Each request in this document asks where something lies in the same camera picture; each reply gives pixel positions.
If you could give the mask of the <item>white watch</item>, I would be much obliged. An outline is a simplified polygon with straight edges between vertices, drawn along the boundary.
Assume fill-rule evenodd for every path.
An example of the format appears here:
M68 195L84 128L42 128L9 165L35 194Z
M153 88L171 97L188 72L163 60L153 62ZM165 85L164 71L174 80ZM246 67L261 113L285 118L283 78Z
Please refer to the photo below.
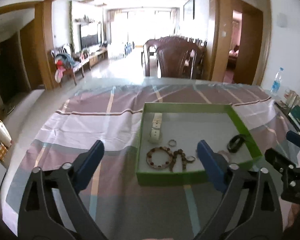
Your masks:
M154 113L152 124L151 124L151 131L149 133L149 142L152 144L158 144L161 142L162 132L162 113Z

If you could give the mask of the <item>black television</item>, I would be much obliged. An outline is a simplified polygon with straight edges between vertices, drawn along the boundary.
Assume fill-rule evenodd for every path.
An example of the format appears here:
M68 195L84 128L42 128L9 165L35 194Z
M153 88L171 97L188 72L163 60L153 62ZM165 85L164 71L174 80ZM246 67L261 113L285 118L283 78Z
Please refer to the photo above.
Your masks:
M80 25L81 49L101 44L101 23L93 22Z

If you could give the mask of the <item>plastic water bottle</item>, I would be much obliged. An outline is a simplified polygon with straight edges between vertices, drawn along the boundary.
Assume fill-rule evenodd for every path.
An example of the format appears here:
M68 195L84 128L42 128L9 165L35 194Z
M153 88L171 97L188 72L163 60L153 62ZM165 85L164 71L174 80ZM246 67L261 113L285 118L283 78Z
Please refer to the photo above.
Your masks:
M279 91L279 88L281 86L283 71L284 71L284 69L282 67L280 67L279 71L275 75L275 79L274 79L274 82L273 82L271 90L270 90L270 93L273 95L277 94Z

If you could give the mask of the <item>striped plaid tablecloth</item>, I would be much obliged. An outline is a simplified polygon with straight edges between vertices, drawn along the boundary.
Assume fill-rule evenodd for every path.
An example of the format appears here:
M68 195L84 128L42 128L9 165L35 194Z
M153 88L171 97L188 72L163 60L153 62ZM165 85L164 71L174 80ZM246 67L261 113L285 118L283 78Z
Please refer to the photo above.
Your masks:
M221 194L206 181L179 186L142 186L136 176L141 117L146 103L231 105L248 128L264 165L269 147L300 167L300 148L288 142L292 128L269 95L257 86L229 84L145 85L91 88L77 93L37 133L9 188L3 219L18 234L21 195L31 170L59 168L93 143L105 154L80 199L109 239L190 239L208 221Z

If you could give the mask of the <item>black wristband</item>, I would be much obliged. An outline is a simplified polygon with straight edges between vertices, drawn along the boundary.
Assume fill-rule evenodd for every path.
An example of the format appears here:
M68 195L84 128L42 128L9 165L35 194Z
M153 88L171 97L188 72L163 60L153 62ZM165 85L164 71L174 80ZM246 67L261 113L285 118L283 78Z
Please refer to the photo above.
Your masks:
M234 136L227 144L227 150L230 153L236 153L239 151L239 149L242 147L242 145L245 143L245 136L242 134L238 134Z

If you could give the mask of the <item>chair with colourful clothes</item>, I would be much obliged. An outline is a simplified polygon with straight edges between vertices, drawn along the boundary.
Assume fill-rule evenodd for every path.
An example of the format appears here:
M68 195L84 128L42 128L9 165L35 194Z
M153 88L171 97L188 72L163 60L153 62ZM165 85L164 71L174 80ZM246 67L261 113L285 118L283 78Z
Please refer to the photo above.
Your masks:
M73 52L71 44L66 43L61 47L51 50L56 71L55 81L62 86L62 78L68 76L77 85L76 73L81 72L82 77L85 77L84 66L89 63L89 51L84 50L79 53Z

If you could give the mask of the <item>dark wooden chair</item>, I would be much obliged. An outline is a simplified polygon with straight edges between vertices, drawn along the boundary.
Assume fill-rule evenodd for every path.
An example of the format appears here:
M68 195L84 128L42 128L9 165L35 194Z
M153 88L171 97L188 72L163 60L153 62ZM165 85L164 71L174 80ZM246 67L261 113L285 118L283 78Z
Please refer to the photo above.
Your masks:
M155 50L161 77L200 79L203 72L203 58L206 41L186 39L181 36L167 36L151 39L143 45L141 63L145 76L151 74L150 49Z

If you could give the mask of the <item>green cardboard box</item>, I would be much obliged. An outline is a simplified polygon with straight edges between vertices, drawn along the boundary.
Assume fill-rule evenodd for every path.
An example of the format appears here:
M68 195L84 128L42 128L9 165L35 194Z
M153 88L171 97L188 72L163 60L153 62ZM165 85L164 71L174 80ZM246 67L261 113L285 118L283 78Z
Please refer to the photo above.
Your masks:
M161 142L149 142L154 113L162 113ZM213 152L226 151L236 135L245 143L228 158L251 169L262 153L231 105L204 103L146 103L141 117L136 176L142 186L179 186L208 180L197 145L205 140Z

